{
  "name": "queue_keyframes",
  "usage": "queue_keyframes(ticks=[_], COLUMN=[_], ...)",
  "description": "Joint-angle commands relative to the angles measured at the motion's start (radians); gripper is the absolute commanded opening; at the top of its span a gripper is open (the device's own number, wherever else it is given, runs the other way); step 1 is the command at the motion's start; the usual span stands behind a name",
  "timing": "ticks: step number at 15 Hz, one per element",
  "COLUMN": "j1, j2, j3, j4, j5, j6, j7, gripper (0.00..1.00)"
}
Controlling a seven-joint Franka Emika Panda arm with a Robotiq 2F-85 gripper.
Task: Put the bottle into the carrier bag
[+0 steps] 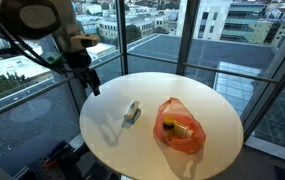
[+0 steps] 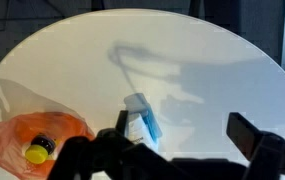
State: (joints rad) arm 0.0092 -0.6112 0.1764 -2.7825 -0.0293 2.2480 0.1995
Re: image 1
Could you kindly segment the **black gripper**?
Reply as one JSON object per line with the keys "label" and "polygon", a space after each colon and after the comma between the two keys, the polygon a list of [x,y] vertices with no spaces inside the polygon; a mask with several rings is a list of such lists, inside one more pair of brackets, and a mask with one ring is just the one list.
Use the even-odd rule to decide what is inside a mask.
{"label": "black gripper", "polygon": [[75,71],[76,77],[83,86],[89,85],[95,96],[100,95],[100,80],[95,70],[89,68],[91,58],[86,50],[69,52],[64,54],[68,66]]}

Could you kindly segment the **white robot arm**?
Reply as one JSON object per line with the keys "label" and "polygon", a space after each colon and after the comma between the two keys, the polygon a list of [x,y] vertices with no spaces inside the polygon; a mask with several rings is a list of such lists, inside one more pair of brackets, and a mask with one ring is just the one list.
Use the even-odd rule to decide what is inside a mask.
{"label": "white robot arm", "polygon": [[[26,43],[51,36],[59,57],[36,53]],[[90,68],[88,47],[99,44],[97,34],[83,32],[71,0],[0,0],[0,38],[7,40],[31,61],[59,74],[72,73],[83,85],[100,94],[101,82]]]}

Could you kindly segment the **robot base with clutter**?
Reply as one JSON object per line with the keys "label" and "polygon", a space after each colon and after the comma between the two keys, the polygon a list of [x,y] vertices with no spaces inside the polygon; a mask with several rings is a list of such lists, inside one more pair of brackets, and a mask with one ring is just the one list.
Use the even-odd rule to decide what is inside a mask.
{"label": "robot base with clutter", "polygon": [[97,161],[87,172],[82,172],[78,163],[88,152],[85,144],[75,149],[61,141],[43,158],[28,165],[17,180],[119,180],[117,174]]}

